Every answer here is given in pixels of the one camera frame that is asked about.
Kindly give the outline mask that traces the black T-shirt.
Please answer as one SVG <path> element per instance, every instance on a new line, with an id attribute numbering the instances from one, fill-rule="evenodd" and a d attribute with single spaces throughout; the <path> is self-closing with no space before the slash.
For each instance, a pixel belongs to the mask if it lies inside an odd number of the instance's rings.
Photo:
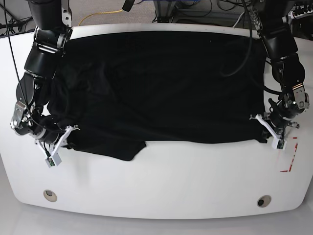
<path id="1" fill-rule="evenodd" d="M 255 140 L 266 55 L 260 41 L 208 32 L 145 31 L 70 40 L 48 111 L 77 125 L 70 149 L 131 161 L 148 141 Z"/>

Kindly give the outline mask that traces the white power strip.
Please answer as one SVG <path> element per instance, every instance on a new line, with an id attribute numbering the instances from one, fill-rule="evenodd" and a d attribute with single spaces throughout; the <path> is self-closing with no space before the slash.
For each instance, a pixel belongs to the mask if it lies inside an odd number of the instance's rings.
<path id="1" fill-rule="evenodd" d="M 292 20 L 301 19 L 313 15 L 313 5 L 296 5 L 289 13 L 288 17 Z"/>

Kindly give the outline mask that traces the red tape rectangle marking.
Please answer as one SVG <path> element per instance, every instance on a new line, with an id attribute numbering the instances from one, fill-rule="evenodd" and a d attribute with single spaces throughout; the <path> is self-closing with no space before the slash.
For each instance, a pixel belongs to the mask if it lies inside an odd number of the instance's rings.
<path id="1" fill-rule="evenodd" d="M 284 150 L 279 152 L 277 168 L 279 172 L 290 172 L 297 152 L 299 137 L 290 137 Z"/>

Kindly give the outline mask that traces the grey metal stand base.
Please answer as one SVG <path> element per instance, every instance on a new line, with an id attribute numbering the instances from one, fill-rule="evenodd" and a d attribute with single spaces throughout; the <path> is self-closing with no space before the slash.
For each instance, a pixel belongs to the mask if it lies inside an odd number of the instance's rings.
<path id="1" fill-rule="evenodd" d="M 170 23 L 174 18 L 176 8 L 187 9 L 197 2 L 197 0 L 153 0 L 155 18 L 152 23 Z"/>

